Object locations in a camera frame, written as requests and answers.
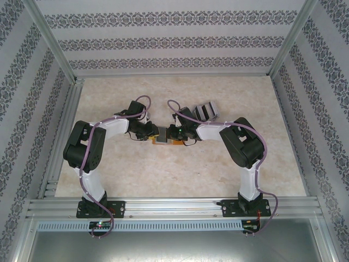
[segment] marble floor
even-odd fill
[[[305,196],[270,77],[87,79],[75,121],[97,122],[110,117],[127,109],[131,100],[142,94],[152,98],[149,112],[157,126],[173,123],[168,99],[190,109],[213,100],[220,122],[247,118],[268,145],[260,172],[261,188],[278,196]],[[235,197],[240,184],[238,167],[218,141],[167,146],[117,135],[105,142],[99,168],[110,197]],[[77,175],[64,162],[56,196],[81,195]]]

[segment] patterned wallpaper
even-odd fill
[[[70,90],[20,0],[0,4],[0,261],[36,198]]]
[[[78,76],[260,73],[304,0],[40,0]]]
[[[321,202],[340,261],[349,261],[348,2],[321,0],[274,87],[306,186]]]

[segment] enclosure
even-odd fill
[[[348,0],[0,5],[0,261],[349,261]],[[264,137],[260,188],[279,206],[263,233],[242,234],[256,217],[217,205],[241,192],[224,143],[125,133],[99,164],[122,218],[92,239],[99,219],[77,218],[83,191],[63,150],[77,121],[144,94],[158,127],[174,124],[169,99],[214,101],[218,121],[245,117]]]

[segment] wall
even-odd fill
[[[349,1],[319,1],[274,79],[306,186],[349,260]]]
[[[0,261],[36,198],[70,85],[22,2],[0,3]]]
[[[303,3],[37,1],[78,76],[265,74]]]

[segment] black mounting base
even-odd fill
[[[253,205],[242,205],[242,200],[224,199],[217,205],[222,207],[223,217],[257,217],[258,210],[261,217],[270,217],[271,211],[269,201],[267,199],[261,199],[254,201]]]
[[[114,218],[124,218],[125,214],[125,201],[108,201],[107,194],[105,193],[100,204],[107,207],[113,214]],[[79,202],[76,211],[77,218],[109,218],[109,214],[103,210],[96,203],[91,202],[85,198]]]

